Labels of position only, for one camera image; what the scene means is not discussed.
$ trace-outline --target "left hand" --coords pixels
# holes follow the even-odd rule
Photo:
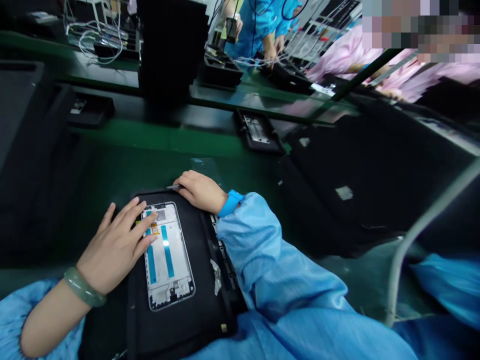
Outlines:
[[[407,101],[400,93],[397,93],[395,90],[380,90],[376,89],[379,93],[385,95],[387,98],[396,100],[396,101]]]
[[[240,17],[240,14],[236,17],[236,33],[235,33],[235,39],[239,38],[239,34],[242,31],[242,28],[244,27],[244,22],[242,21],[242,18]]]
[[[115,289],[157,238],[152,234],[139,241],[157,219],[156,212],[131,229],[146,206],[145,201],[139,204],[136,197],[112,221],[115,204],[110,204],[95,236],[78,260],[78,272],[100,294],[106,295]]]
[[[280,55],[280,53],[285,49],[285,36],[280,35],[275,39],[273,46],[276,50],[276,53]]]

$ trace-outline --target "jade bangle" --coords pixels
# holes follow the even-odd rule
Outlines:
[[[99,308],[107,302],[107,297],[91,287],[74,266],[65,271],[63,278],[73,293],[89,307]]]

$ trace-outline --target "blue wristband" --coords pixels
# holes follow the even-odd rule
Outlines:
[[[233,213],[234,210],[237,208],[238,204],[240,204],[243,199],[244,196],[242,194],[239,194],[235,190],[230,190],[230,192],[228,193],[228,199],[218,213],[218,217],[223,218]]]

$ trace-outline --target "hand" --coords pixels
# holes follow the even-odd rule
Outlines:
[[[218,215],[229,196],[211,178],[193,170],[184,171],[173,182],[174,185],[183,185],[179,194],[190,204],[201,210]]]
[[[276,50],[277,54],[280,54],[284,49],[285,49],[285,36],[280,35],[275,39],[275,43],[273,44],[273,47]]]
[[[271,64],[268,66],[270,69],[274,68],[274,63],[277,61],[277,52],[275,51],[275,46],[265,49],[265,60],[267,62],[271,62]]]
[[[110,204],[95,236],[78,260],[78,272],[99,293],[106,295],[115,289],[157,238],[152,234],[139,242],[157,219],[156,212],[152,212],[131,230],[146,206],[145,201],[139,204],[139,198],[136,197],[112,221],[115,204]]]
[[[379,93],[385,95],[389,99],[396,101],[407,101],[401,94],[397,93],[395,90],[380,90],[376,89]]]
[[[373,73],[373,75],[370,76],[370,79],[375,80],[375,79],[378,78],[380,75],[385,74],[388,70],[390,70],[390,66],[389,66],[389,65],[384,65],[384,66],[382,66],[380,69],[378,69],[377,71],[375,71],[375,72]]]
[[[244,27],[244,22],[240,18],[240,14],[236,17],[236,33],[235,33],[235,39],[239,38],[239,34],[242,31],[242,28]]]

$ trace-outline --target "black work tray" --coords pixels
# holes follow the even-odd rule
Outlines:
[[[114,100],[111,97],[76,92],[76,104],[84,102],[80,113],[68,115],[68,125],[74,128],[101,129],[115,113]]]
[[[215,50],[216,56],[205,52],[205,56],[203,57],[202,81],[206,84],[226,88],[236,87],[242,81],[243,71],[240,70],[237,64],[226,53],[220,49]]]
[[[265,134],[270,139],[270,143],[263,143],[259,141],[254,141],[252,136],[247,128],[247,125],[244,122],[244,116],[252,116],[259,119]],[[249,110],[243,109],[236,109],[233,112],[233,117],[235,119],[236,128],[238,134],[240,135],[243,144],[249,150],[267,153],[272,155],[285,155],[286,151],[282,146],[282,142],[280,141],[280,137],[275,131],[270,119],[267,115],[264,115],[260,112],[254,112]]]
[[[128,359],[179,359],[195,353],[212,341],[237,331],[225,282],[217,296],[210,259],[222,264],[215,252],[210,215],[174,191],[137,194],[148,205],[174,202],[185,240],[195,294],[153,312],[149,307],[145,259],[142,256],[128,277]]]
[[[122,28],[121,30],[128,34],[128,39],[126,40],[126,46],[123,46],[120,55],[118,55],[118,58],[124,59],[124,60],[140,61],[139,32],[136,30],[130,30],[130,29],[124,29],[124,28]],[[93,49],[95,50],[95,54],[97,54],[100,58],[113,57],[119,50],[116,47],[110,47],[98,41],[95,41],[93,43]]]
[[[264,53],[256,53],[258,59],[264,58]],[[284,58],[273,65],[273,69],[268,66],[259,67],[260,73],[272,82],[277,88],[291,93],[312,95],[315,92],[312,81],[309,80],[302,71],[297,68],[293,62]]]

